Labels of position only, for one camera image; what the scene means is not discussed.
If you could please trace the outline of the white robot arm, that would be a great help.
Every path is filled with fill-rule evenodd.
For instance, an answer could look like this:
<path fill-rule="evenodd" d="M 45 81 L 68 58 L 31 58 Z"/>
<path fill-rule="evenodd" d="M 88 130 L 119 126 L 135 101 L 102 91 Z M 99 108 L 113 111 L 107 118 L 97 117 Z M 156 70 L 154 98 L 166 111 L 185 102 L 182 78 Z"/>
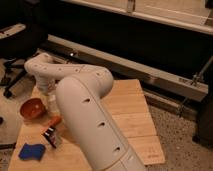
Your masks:
<path fill-rule="evenodd" d="M 41 53 L 24 64 L 37 88 L 53 91 L 67 129 L 93 171 L 146 171 L 133 147 L 101 102 L 113 87 L 111 72 L 89 64 L 57 64 Z"/>

